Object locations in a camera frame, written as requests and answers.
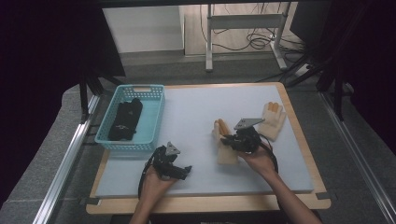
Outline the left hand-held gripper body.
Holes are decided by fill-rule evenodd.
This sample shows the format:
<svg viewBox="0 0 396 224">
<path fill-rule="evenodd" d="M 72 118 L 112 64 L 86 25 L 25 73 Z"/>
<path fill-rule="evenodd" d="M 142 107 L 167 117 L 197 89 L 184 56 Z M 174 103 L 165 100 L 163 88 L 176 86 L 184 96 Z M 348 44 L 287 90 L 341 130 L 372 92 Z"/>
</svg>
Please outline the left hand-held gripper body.
<svg viewBox="0 0 396 224">
<path fill-rule="evenodd" d="M 183 169 L 173 164 L 180 151 L 171 143 L 158 147 L 153 154 L 152 166 L 156 170 L 160 179 L 176 178 L 177 173 Z"/>
</svg>

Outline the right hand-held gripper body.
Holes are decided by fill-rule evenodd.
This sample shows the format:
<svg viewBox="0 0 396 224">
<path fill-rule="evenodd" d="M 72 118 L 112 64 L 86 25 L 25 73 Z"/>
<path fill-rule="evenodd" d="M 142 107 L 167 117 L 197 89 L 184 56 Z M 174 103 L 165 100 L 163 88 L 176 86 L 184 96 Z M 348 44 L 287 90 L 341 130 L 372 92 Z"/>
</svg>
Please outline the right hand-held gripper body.
<svg viewBox="0 0 396 224">
<path fill-rule="evenodd" d="M 262 122 L 263 119 L 240 119 L 234 126 L 236 134 L 233 136 L 232 149 L 248 153 L 255 152 L 262 140 L 254 126 Z"/>
</svg>

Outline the cream glove with orange fingertips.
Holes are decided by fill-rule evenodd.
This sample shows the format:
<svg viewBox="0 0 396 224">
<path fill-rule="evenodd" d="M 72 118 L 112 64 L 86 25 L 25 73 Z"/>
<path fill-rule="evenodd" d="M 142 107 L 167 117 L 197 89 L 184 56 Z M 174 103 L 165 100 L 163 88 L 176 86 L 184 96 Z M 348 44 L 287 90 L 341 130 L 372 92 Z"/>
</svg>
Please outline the cream glove with orange fingertips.
<svg viewBox="0 0 396 224">
<path fill-rule="evenodd" d="M 216 119 L 212 133 L 215 138 L 215 143 L 218 148 L 217 163 L 224 165 L 235 165 L 238 163 L 238 156 L 235 150 L 230 146 L 224 145 L 221 140 L 227 134 L 230 134 L 230 129 L 223 119 Z"/>
<path fill-rule="evenodd" d="M 279 103 L 269 102 L 264 105 L 262 112 L 263 122 L 259 125 L 258 132 L 271 141 L 275 141 L 283 127 L 286 113 Z"/>
</svg>

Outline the teal plastic basket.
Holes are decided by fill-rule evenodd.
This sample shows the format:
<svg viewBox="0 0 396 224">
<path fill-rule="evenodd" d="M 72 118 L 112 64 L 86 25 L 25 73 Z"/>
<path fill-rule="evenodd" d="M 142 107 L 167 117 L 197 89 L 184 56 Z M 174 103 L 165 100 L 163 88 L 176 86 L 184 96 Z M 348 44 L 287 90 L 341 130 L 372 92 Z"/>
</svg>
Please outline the teal plastic basket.
<svg viewBox="0 0 396 224">
<path fill-rule="evenodd" d="M 131 102 L 134 98 L 138 98 L 143 104 L 136 134 L 131 141 L 110 141 L 108 133 L 115 120 L 119 103 Z M 163 85 L 119 85 L 95 136 L 95 142 L 113 150 L 153 151 L 157 146 L 164 102 Z"/>
</svg>

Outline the black glove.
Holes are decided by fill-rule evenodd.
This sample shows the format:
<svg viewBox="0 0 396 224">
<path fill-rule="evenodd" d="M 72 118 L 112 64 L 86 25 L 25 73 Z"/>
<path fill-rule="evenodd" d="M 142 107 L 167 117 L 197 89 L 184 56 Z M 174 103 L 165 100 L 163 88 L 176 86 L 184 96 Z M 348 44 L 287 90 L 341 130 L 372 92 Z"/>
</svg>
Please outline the black glove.
<svg viewBox="0 0 396 224">
<path fill-rule="evenodd" d="M 138 98 L 134 98 L 131 102 L 119 103 L 115 120 L 108 133 L 108 139 L 110 141 L 131 141 L 136 134 L 142 109 L 143 104 Z"/>
</svg>

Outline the person's right hand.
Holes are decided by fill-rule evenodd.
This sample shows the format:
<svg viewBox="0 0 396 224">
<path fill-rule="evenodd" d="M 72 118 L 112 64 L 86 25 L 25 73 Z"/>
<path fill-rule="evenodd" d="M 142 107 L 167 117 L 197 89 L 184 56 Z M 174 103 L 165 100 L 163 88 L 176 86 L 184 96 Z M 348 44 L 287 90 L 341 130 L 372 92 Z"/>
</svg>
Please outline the person's right hand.
<svg viewBox="0 0 396 224">
<path fill-rule="evenodd" d="M 272 162 L 268 152 L 258 147 L 255 152 L 250 154 L 246 152 L 239 152 L 238 156 L 242 158 L 248 166 L 258 173 L 265 180 L 269 180 L 271 177 L 276 175 L 275 165 Z"/>
</svg>

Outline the person's left hand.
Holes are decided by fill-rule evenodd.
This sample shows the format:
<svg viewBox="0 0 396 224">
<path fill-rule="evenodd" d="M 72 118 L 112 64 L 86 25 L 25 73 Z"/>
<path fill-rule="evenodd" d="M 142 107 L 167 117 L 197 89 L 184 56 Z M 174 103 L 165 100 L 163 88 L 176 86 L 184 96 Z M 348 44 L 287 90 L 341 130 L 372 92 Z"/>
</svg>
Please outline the person's left hand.
<svg viewBox="0 0 396 224">
<path fill-rule="evenodd" d="M 174 178 L 160 179 L 156 170 L 150 166 L 145 175 L 141 198 L 147 202 L 158 202 L 176 182 L 177 180 Z"/>
</svg>

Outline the white foam mat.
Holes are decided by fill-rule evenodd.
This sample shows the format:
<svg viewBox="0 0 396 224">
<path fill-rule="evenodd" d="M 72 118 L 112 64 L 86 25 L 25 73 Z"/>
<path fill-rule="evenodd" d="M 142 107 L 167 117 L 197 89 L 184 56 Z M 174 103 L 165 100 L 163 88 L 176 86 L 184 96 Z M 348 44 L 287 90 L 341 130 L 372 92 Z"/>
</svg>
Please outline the white foam mat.
<svg viewBox="0 0 396 224">
<path fill-rule="evenodd" d="M 175 165 L 191 165 L 186 180 L 179 180 L 168 195 L 242 195 L 270 193 L 270 187 L 240 159 L 237 164 L 217 163 L 214 121 L 223 119 L 230 129 L 241 118 L 259 118 L 268 102 L 283 105 L 287 113 L 280 133 L 271 145 L 279 174 L 294 192 L 314 189 L 302 147 L 290 124 L 291 111 L 277 84 L 180 88 L 165 90 L 163 120 L 158 145 L 172 142 L 180 151 Z M 149 154 L 111 151 L 97 190 L 97 197 L 120 198 L 137 195 L 138 184 Z"/>
</svg>

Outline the white power strip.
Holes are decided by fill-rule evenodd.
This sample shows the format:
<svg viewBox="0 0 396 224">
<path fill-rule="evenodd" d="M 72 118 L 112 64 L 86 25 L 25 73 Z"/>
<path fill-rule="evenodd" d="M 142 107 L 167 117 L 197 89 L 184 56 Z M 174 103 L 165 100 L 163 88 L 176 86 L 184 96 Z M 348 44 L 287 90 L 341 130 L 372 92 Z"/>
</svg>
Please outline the white power strip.
<svg viewBox="0 0 396 224">
<path fill-rule="evenodd" d="M 311 69 L 311 65 L 308 63 L 305 63 L 294 73 L 294 75 L 297 77 L 300 77 L 301 75 L 308 72 L 310 69 Z"/>
</svg>

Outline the grey corner tape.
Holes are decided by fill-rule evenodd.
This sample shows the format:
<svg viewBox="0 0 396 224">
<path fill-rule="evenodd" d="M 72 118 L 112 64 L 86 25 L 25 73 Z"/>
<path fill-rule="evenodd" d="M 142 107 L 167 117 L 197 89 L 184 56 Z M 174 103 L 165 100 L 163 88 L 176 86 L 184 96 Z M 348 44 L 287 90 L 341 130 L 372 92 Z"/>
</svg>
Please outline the grey corner tape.
<svg viewBox="0 0 396 224">
<path fill-rule="evenodd" d="M 318 199 L 318 200 L 327 200 L 327 199 L 329 199 L 329 200 L 337 200 L 336 194 L 333 193 L 333 192 L 329 192 L 329 191 L 326 191 L 326 192 L 318 192 L 318 193 L 316 194 L 316 196 L 317 196 L 317 199 Z"/>
</svg>

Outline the black tripod stand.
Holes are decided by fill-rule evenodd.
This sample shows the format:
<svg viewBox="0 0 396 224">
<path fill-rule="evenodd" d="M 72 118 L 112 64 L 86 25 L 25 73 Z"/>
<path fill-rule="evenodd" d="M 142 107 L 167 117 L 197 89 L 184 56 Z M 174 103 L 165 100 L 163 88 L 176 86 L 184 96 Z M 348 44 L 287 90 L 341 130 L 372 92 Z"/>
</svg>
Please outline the black tripod stand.
<svg viewBox="0 0 396 224">
<path fill-rule="evenodd" d="M 123 82 L 121 82 L 117 78 L 105 74 L 97 69 L 85 69 L 83 72 L 81 72 L 79 75 L 78 85 L 81 105 L 80 121 L 82 123 L 86 122 L 89 117 L 88 91 L 91 91 L 94 96 L 100 96 L 104 91 L 104 87 L 99 80 L 100 77 L 115 84 L 116 86 L 123 85 Z"/>
<path fill-rule="evenodd" d="M 333 112 L 341 121 L 344 120 L 342 115 L 342 98 L 343 98 L 343 77 L 341 66 L 339 65 L 342 56 L 342 50 L 336 49 L 324 62 L 319 63 L 314 68 L 308 70 L 294 80 L 287 82 L 286 87 L 293 87 L 312 77 L 319 72 L 320 76 L 316 88 L 318 91 L 327 91 L 331 84 L 334 84 L 333 93 Z"/>
</svg>

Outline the white board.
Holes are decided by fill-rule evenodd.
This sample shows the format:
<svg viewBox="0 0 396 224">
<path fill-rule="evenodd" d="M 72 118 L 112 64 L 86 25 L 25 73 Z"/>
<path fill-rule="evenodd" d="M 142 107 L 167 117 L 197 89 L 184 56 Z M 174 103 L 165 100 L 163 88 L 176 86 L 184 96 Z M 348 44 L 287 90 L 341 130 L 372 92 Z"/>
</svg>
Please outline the white board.
<svg viewBox="0 0 396 224">
<path fill-rule="evenodd" d="M 184 49 L 179 6 L 115 7 L 103 12 L 119 53 Z"/>
</svg>

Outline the aluminium rail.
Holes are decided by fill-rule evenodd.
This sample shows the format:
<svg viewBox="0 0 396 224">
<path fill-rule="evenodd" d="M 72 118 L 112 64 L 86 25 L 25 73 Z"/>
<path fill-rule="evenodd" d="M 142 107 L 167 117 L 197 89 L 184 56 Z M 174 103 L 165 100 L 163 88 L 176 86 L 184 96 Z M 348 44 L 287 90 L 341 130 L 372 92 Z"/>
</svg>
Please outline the aluminium rail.
<svg viewBox="0 0 396 224">
<path fill-rule="evenodd" d="M 100 101 L 100 96 L 93 96 L 88 103 L 88 117 L 83 123 L 80 123 L 69 143 L 69 146 L 64 153 L 64 157 L 60 166 L 49 186 L 46 196 L 40 205 L 35 219 L 32 224 L 47 224 L 55 209 L 56 203 L 61 195 L 66 179 L 69 176 L 70 170 L 73 167 L 74 161 L 78 155 L 79 149 L 82 146 L 83 139 L 90 127 L 92 115 L 95 113 L 96 107 Z"/>
<path fill-rule="evenodd" d="M 352 160 L 355 162 L 358 170 L 360 171 L 366 186 L 372 193 L 375 202 L 377 203 L 385 220 L 388 222 L 388 224 L 396 224 L 396 205 L 393 203 L 386 192 L 386 189 L 380 183 L 369 163 L 364 158 L 363 154 L 361 153 L 361 149 L 357 145 L 355 139 L 352 137 L 345 123 L 341 121 L 333 111 L 332 100 L 325 93 L 320 92 L 318 96 L 325 105 L 335 128 L 340 133 L 347 150 L 351 154 Z"/>
</svg>

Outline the white metal stand frame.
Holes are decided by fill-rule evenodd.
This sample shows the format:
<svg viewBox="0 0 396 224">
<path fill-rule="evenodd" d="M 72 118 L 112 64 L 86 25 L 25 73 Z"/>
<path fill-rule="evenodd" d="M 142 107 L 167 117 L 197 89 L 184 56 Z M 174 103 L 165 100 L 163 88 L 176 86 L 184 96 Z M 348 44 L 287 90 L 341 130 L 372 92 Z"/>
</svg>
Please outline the white metal stand frame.
<svg viewBox="0 0 396 224">
<path fill-rule="evenodd" d="M 276 14 L 214 15 L 213 6 L 213 4 L 207 6 L 206 14 L 205 70 L 207 72 L 213 71 L 212 33 L 218 29 L 274 29 L 276 32 L 272 34 L 269 45 L 279 68 L 282 71 L 287 69 L 287 65 L 279 49 L 279 43 L 289 16 L 291 2 L 288 2 L 283 10 Z"/>
</svg>

